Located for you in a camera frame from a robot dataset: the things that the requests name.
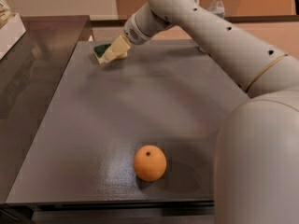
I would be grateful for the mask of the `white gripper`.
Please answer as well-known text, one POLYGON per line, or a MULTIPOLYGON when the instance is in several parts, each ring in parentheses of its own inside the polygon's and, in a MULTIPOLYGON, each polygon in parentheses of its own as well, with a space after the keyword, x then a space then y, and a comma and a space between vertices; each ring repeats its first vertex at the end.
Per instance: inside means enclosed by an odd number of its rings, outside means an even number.
POLYGON ((127 37, 120 35, 116 38, 100 58, 101 63, 110 63, 116 60, 131 48, 131 43, 142 45, 150 40, 150 37, 143 34, 138 28, 135 15, 132 15, 124 24, 124 33, 127 37))

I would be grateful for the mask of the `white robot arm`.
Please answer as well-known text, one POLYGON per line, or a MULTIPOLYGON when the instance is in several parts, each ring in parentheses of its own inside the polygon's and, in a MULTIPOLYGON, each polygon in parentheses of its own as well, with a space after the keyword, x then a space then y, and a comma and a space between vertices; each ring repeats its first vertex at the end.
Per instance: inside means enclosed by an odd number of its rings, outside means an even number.
POLYGON ((217 137, 215 223, 299 224, 299 61, 195 0, 148 0, 124 33, 141 45, 175 25, 249 97, 217 137))

